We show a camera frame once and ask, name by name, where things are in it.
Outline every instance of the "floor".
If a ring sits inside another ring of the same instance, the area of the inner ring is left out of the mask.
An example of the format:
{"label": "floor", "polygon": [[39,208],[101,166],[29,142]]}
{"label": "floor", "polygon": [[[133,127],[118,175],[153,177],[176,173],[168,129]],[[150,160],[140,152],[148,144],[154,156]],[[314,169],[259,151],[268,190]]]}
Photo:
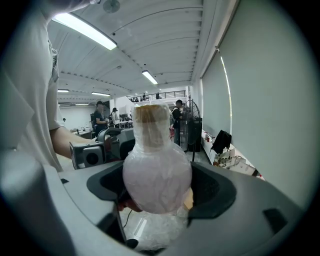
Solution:
{"label": "floor", "polygon": [[[187,158],[191,161],[193,153],[187,152]],[[66,157],[57,156],[65,171],[74,170],[72,161]],[[195,162],[208,163],[203,149],[195,153]],[[187,227],[188,209],[182,206],[177,212],[170,214],[151,214],[148,212],[130,213],[130,209],[121,211],[120,218],[125,226],[124,233],[127,239],[136,239],[139,244],[135,251],[158,250],[168,247]]]}

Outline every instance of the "ceiling light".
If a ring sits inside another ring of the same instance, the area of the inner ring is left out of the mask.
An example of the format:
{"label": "ceiling light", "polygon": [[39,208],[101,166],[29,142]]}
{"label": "ceiling light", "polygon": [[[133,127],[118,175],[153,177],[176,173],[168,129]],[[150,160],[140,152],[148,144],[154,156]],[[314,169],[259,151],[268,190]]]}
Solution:
{"label": "ceiling light", "polygon": [[94,95],[100,95],[100,96],[107,96],[107,97],[109,97],[110,96],[110,94],[106,94],[106,93],[100,93],[100,92],[91,92],[91,94],[94,94]]}
{"label": "ceiling light", "polygon": [[110,38],[99,32],[89,24],[85,23],[81,19],[77,18],[76,16],[68,13],[62,13],[56,15],[52,20],[65,25],[75,31],[78,31],[79,33],[85,35],[93,41],[96,41],[98,44],[102,45],[108,50],[112,50],[117,47],[117,45]]}
{"label": "ceiling light", "polygon": [[146,78],[148,78],[148,79],[151,81],[151,83],[153,83],[154,85],[157,85],[157,84],[158,84],[158,82],[152,77],[152,75],[149,73],[148,70],[142,71],[142,74],[143,74]]}

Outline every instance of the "plastic wrap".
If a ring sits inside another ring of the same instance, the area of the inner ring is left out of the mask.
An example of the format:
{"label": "plastic wrap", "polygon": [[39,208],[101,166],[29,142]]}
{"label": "plastic wrap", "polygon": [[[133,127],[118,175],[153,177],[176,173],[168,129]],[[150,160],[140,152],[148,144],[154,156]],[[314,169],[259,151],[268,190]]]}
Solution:
{"label": "plastic wrap", "polygon": [[160,100],[132,110],[135,146],[123,164],[123,180],[143,211],[164,214],[183,205],[192,169],[182,149],[169,139],[169,108]]}

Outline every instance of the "black bag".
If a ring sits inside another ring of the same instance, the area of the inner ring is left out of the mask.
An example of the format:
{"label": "black bag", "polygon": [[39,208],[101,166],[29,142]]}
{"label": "black bag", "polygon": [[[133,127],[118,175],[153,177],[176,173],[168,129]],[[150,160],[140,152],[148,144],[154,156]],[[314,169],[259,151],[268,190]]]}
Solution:
{"label": "black bag", "polygon": [[230,148],[231,138],[232,136],[229,133],[224,130],[220,130],[211,149],[214,150],[217,154],[222,154],[224,148]]}

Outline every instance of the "fan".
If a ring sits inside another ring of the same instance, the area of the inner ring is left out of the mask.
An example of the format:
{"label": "fan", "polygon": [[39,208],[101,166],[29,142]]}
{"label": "fan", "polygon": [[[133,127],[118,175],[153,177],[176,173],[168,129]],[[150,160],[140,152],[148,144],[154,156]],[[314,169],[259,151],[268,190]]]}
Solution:
{"label": "fan", "polygon": [[120,3],[118,0],[107,0],[103,4],[103,9],[108,14],[113,14],[120,9]]}
{"label": "fan", "polygon": [[180,146],[184,151],[188,150],[188,145],[193,145],[192,161],[195,160],[196,141],[201,136],[202,118],[197,104],[193,100],[188,100],[182,110],[182,121],[180,122]]}

